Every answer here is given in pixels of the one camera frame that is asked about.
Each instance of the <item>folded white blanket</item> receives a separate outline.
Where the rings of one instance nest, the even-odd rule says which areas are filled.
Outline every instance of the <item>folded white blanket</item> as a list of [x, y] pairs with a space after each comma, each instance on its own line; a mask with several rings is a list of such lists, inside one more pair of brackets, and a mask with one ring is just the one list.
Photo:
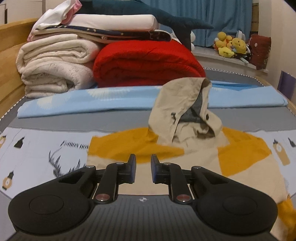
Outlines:
[[25, 94], [28, 98], [40, 98], [90, 88], [95, 83], [92, 66], [93, 62], [82, 65], [65, 61], [34, 60], [22, 73], [21, 80], [26, 85]]
[[16, 59], [19, 73], [32, 61], [66, 61], [83, 64], [92, 61], [98, 55], [101, 45], [80, 39], [77, 34], [60, 34], [28, 42], [20, 48]]

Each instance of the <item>dark red pillow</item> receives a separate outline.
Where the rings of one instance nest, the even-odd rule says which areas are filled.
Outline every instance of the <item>dark red pillow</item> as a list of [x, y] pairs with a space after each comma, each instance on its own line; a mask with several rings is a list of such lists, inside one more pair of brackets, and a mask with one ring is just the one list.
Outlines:
[[257, 70], [265, 69], [271, 48], [271, 38], [252, 34], [247, 42], [251, 49], [251, 64], [255, 65]]

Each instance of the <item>bed sheet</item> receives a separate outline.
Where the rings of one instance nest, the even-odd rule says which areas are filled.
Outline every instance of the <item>bed sheet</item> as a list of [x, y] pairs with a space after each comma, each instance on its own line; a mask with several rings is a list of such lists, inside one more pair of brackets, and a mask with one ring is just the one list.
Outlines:
[[[206, 69], [212, 80], [246, 83], [262, 86], [255, 78]], [[17, 109], [27, 98], [23, 98], [0, 121], [0, 132], [6, 127], [51, 131], [101, 131], [111, 133], [137, 127], [146, 127], [150, 111], [125, 110], [97, 113], [69, 114], [53, 117], [18, 119]], [[241, 131], [284, 131], [296, 130], [296, 117], [286, 107], [211, 109], [224, 126]], [[13, 226], [7, 215], [9, 198], [0, 192], [0, 241], [13, 234]], [[296, 206], [296, 196], [292, 197]]]

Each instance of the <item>folded blankets stack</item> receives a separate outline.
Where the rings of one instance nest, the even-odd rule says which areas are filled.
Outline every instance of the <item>folded blankets stack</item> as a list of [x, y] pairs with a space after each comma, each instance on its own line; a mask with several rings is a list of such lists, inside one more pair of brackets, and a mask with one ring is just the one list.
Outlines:
[[157, 30], [158, 28], [159, 23], [153, 15], [76, 14], [64, 25], [53, 23], [46, 28], [32, 30], [28, 41], [66, 33], [75, 33], [81, 38], [105, 44], [127, 39], [151, 40], [149, 33], [152, 36], [162, 34], [170, 38], [169, 33]]
[[23, 45], [16, 66], [26, 84], [29, 98], [39, 98], [94, 84], [93, 60], [100, 46], [79, 39], [76, 34], [61, 34]]
[[205, 77], [192, 53], [175, 40], [129, 40], [108, 44], [96, 57], [99, 87], [163, 85], [182, 77]]

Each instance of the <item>purple object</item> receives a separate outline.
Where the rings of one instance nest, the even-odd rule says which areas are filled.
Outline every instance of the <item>purple object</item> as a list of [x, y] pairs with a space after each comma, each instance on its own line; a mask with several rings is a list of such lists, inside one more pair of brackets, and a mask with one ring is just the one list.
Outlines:
[[296, 83], [296, 78], [294, 78], [290, 74], [282, 71], [281, 77], [279, 79], [278, 90], [284, 96], [286, 96], [289, 100], [291, 100], [293, 92], [294, 92], [295, 83]]

